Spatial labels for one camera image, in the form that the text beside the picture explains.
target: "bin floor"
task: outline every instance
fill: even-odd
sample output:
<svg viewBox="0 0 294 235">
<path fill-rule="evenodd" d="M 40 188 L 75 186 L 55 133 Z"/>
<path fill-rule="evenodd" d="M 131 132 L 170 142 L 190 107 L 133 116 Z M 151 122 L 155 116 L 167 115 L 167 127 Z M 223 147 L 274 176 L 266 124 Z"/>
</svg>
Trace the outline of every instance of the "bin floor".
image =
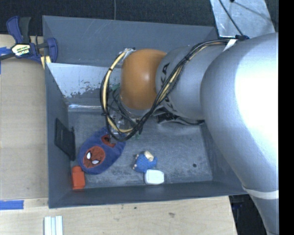
<svg viewBox="0 0 294 235">
<path fill-rule="evenodd" d="M 69 112 L 69 125 L 75 130 L 76 156 L 81 145 L 95 131 L 105 126 L 101 110 Z M 142 134 L 126 142 L 118 160 L 99 175 L 85 174 L 86 188 L 144 185 L 144 175 L 132 169 L 135 156 L 145 150 L 158 158 L 154 169 L 165 174 L 165 183 L 211 181 L 207 153 L 200 126 L 179 123 L 158 124 L 151 117 Z"/>
</svg>

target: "orange block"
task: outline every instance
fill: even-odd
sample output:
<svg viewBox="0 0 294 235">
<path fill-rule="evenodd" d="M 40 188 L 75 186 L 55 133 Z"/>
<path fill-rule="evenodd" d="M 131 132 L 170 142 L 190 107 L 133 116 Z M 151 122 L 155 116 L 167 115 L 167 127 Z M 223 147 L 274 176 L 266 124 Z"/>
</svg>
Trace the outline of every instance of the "orange block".
<svg viewBox="0 0 294 235">
<path fill-rule="evenodd" d="M 83 189 L 85 187 L 85 174 L 80 166 L 74 166 L 72 168 L 72 188 Z"/>
</svg>

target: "black mat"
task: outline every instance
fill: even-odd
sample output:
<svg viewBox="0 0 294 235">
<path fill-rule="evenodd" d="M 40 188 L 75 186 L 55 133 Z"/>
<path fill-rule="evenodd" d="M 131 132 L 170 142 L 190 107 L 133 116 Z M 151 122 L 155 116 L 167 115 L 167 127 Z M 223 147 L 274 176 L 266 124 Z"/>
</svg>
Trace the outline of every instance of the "black mat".
<svg viewBox="0 0 294 235">
<path fill-rule="evenodd" d="M 278 31 L 278 0 L 265 0 Z M 209 0 L 116 0 L 118 20 L 213 26 Z M 113 0 L 0 0 L 0 33 L 12 16 L 30 16 L 30 35 L 42 35 L 42 15 L 113 19 Z"/>
</svg>

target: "wire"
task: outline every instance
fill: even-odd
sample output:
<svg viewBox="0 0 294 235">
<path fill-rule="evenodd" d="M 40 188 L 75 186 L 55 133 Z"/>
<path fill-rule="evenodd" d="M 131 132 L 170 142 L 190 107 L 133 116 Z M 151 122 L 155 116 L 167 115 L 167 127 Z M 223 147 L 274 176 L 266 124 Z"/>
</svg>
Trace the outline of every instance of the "wire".
<svg viewBox="0 0 294 235">
<path fill-rule="evenodd" d="M 119 94 L 118 94 L 118 95 L 115 95 L 115 92 L 116 92 L 116 91 L 113 91 L 113 92 L 112 92 L 112 98 L 113 98 L 112 103 L 111 103 L 111 104 L 107 104 L 107 106 L 108 106 L 109 108 L 111 108 L 112 110 L 114 110 L 115 112 L 119 112 L 119 113 L 121 114 L 121 116 L 124 117 L 125 119 L 127 119 L 128 121 L 130 121 L 130 123 L 135 124 L 135 122 L 134 122 L 129 116 L 127 116 L 126 114 L 124 114 L 124 113 L 122 112 L 122 110 L 121 110 L 121 108 L 120 108 L 120 105 L 118 104 L 118 100 L 117 100 L 117 96 L 118 96 Z M 115 103 L 115 104 L 118 106 L 119 109 L 114 108 L 114 107 L 112 106 L 113 103 Z"/>
<path fill-rule="evenodd" d="M 113 0 L 113 7 L 114 7 L 113 20 L 116 20 L 116 18 L 117 18 L 117 2 L 116 2 L 116 0 Z"/>
<path fill-rule="evenodd" d="M 235 28 L 238 30 L 238 32 L 240 33 L 241 36 L 244 36 L 244 34 L 241 32 L 241 30 L 239 29 L 239 27 L 236 25 L 236 23 L 234 22 L 234 20 L 232 19 L 232 17 L 230 16 L 229 12 L 227 11 L 227 9 L 225 8 L 223 2 L 221 0 L 219 0 L 221 6 L 223 7 L 224 11 L 226 12 L 226 14 L 228 15 L 229 19 L 231 20 L 231 22 L 234 24 Z"/>
<path fill-rule="evenodd" d="M 110 113 L 108 111 L 108 90 L 107 87 L 109 87 L 109 77 L 111 75 L 111 72 L 113 71 L 116 64 L 127 54 L 128 49 L 123 51 L 113 62 L 112 66 L 108 70 L 107 74 L 103 78 L 103 81 L 100 86 L 100 102 L 103 110 L 103 114 L 106 118 L 106 126 L 110 133 L 110 135 L 115 138 L 118 141 L 126 141 L 130 139 L 133 135 L 135 135 L 137 132 L 141 133 L 143 129 L 143 125 L 148 120 L 148 118 L 152 115 L 152 113 L 155 111 L 155 109 L 161 104 L 163 100 L 170 94 L 170 92 L 175 88 L 176 84 L 178 83 L 180 76 L 184 70 L 185 65 L 190 62 L 190 60 L 201 50 L 208 46 L 212 45 L 226 45 L 229 40 L 227 39 L 221 39 L 221 40 L 214 40 L 214 41 L 208 41 L 205 43 L 197 44 L 193 46 L 193 48 L 190 50 L 190 52 L 175 66 L 173 71 L 171 72 L 170 76 L 166 79 L 164 82 L 162 88 L 157 94 L 157 97 L 151 107 L 151 109 L 137 122 L 134 123 L 133 121 L 131 124 L 135 124 L 132 128 L 129 129 L 120 129 L 117 127 L 117 124 L 115 121 L 111 118 Z M 117 137 L 114 135 L 114 133 L 111 131 L 110 128 L 115 129 L 120 137 Z"/>
</svg>

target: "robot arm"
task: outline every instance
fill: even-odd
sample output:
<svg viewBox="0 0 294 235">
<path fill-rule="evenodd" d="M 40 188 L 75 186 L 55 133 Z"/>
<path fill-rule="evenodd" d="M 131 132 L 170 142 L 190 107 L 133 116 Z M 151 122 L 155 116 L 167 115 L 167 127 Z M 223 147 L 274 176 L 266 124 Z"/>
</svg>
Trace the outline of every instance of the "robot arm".
<svg viewBox="0 0 294 235">
<path fill-rule="evenodd" d="M 143 62 L 127 62 L 135 64 L 123 69 L 129 74 L 129 69 L 140 71 L 144 64 L 149 65 L 143 67 L 145 75 L 140 81 L 132 83 L 135 86 L 130 83 L 138 77 L 128 80 L 123 74 L 120 91 L 124 97 L 119 102 L 132 127 L 118 131 L 130 138 L 133 130 L 140 130 L 137 126 L 144 124 L 156 109 L 155 105 L 186 121 L 204 120 L 219 150 L 257 206 L 267 233 L 277 235 L 278 34 L 248 39 L 224 50 L 227 43 L 228 40 L 211 41 L 182 47 L 167 55 L 157 52 L 156 62 L 148 58 Z M 134 94 L 133 102 L 126 90 L 137 91 L 135 87 L 143 86 L 148 90 L 140 90 L 138 96 Z M 102 92 L 101 97 L 105 96 L 106 92 Z M 116 123 L 110 125 L 118 129 Z"/>
</svg>

